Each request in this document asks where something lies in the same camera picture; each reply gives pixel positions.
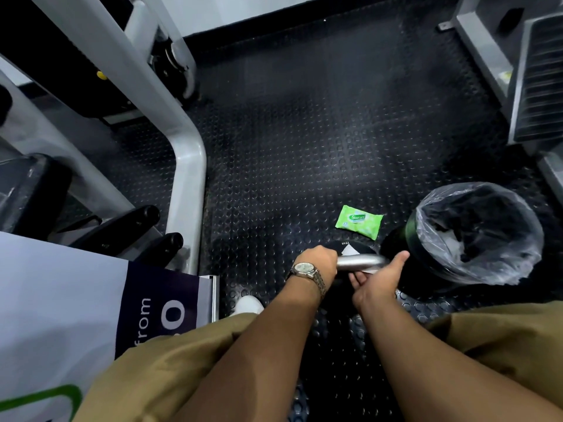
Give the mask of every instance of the trash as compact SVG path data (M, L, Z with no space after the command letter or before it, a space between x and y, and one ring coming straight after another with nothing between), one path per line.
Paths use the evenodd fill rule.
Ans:
M336 222L336 227L359 232L375 240L377 234L379 234L379 226L381 225L381 219L383 219L383 217L383 215L374 215L344 205L338 217L338 221Z
M543 230L515 192L488 182L447 185L416 208L416 235L454 283L516 285L542 259Z

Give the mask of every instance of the watch face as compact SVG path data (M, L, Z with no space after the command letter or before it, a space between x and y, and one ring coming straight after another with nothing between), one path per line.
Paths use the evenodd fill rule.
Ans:
M301 262L295 265L295 270L301 274L308 274L315 270L315 267L312 263L309 262Z

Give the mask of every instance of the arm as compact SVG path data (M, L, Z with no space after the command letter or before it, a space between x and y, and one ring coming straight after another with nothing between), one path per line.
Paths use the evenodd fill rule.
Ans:
M366 278L350 274L362 315L398 404L409 421L553 421L563 411L513 380L434 337L398 304L395 289L408 259Z
M329 288L336 260L334 250L318 246L299 255L296 263L312 263ZM285 420L319 303L320 291L313 281L290 277L172 422Z

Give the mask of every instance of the hand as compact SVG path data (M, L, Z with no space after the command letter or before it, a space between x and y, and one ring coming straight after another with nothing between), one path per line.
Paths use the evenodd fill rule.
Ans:
M301 253L293 265L300 262L312 263L315 268L320 272L320 276L323 278L324 285L330 289L331 284L334 282L334 276L336 275L336 261L338 259L338 253L334 250L324 248L322 246L317 246L314 249L307 249Z
M395 290L397 290L401 271L409 256L407 251L398 253L389 265L370 275L369 278L364 272L351 272L348 275L355 290L352 302L360 313L365 305L372 305L379 299L393 301L397 299Z

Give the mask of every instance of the forearm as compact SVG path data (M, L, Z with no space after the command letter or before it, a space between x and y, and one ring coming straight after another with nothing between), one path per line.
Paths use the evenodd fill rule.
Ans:
M282 421L320 300L292 277L202 381L174 421Z
M362 318L410 421L563 420L563 411L426 331L392 299Z

